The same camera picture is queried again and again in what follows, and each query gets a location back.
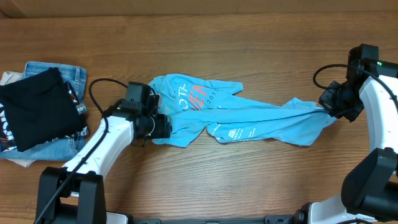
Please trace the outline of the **light blue printed t-shirt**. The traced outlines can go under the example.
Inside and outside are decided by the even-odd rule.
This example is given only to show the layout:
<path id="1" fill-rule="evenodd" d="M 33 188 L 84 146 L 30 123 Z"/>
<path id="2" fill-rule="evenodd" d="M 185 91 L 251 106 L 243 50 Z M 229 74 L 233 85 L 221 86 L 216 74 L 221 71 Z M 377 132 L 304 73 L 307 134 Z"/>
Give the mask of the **light blue printed t-shirt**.
<path id="1" fill-rule="evenodd" d="M 292 98 L 282 106 L 242 98 L 241 82 L 204 80 L 183 74 L 155 77 L 149 85 L 160 95 L 159 111 L 171 118 L 169 138 L 155 144 L 187 147 L 202 131 L 219 143 L 276 139 L 312 145 L 335 122 L 312 101 Z"/>

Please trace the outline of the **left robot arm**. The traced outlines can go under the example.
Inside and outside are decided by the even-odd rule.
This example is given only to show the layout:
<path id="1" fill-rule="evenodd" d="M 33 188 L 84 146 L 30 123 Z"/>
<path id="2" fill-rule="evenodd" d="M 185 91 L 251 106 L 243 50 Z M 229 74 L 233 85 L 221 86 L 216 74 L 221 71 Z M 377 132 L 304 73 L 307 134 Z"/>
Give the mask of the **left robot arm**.
<path id="1" fill-rule="evenodd" d="M 107 210 L 104 180 L 134 140 L 170 137 L 170 117 L 158 113 L 157 101 L 150 107 L 118 100 L 103 111 L 97 131 L 73 159 L 41 173 L 36 223 L 132 223 L 132 216 Z"/>

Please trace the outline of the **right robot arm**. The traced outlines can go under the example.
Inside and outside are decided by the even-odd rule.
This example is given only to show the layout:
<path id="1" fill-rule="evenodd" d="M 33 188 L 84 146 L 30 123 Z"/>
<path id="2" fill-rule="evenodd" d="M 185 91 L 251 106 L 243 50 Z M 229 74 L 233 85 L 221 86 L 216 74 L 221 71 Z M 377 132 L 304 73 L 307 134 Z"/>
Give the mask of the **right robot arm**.
<path id="1" fill-rule="evenodd" d="M 347 81 L 331 85 L 322 106 L 352 121 L 347 110 L 366 110 L 369 155 L 344 179 L 341 193 L 307 203 L 286 223 L 373 223 L 397 220 L 397 64 L 375 58 L 351 59 Z"/>

